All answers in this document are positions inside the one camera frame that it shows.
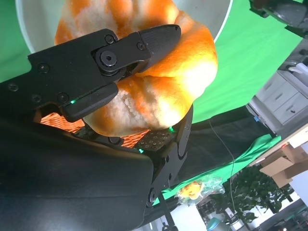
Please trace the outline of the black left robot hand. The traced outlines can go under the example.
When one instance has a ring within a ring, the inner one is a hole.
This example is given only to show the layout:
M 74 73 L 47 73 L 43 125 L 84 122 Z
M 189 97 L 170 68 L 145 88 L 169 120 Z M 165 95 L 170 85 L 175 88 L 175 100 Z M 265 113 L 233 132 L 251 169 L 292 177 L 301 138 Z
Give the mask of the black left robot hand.
M 286 25 L 285 29 L 308 39 L 308 2 L 295 0 L 251 0 L 250 11 L 267 18 L 273 17 Z

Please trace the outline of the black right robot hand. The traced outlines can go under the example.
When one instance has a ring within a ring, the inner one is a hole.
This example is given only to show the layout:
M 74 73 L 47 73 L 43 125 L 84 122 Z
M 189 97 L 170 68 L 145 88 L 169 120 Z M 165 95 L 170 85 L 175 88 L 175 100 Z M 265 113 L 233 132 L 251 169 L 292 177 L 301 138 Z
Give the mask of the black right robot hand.
M 176 230 L 162 189 L 187 157 L 193 111 L 139 149 L 122 139 L 82 139 L 41 124 L 75 122 L 109 103 L 117 83 L 166 57 L 178 25 L 118 39 L 103 29 L 29 55 L 31 70 L 0 85 L 0 228 L 3 231 L 130 231 L 155 200 Z M 156 141 L 157 147 L 148 144 Z

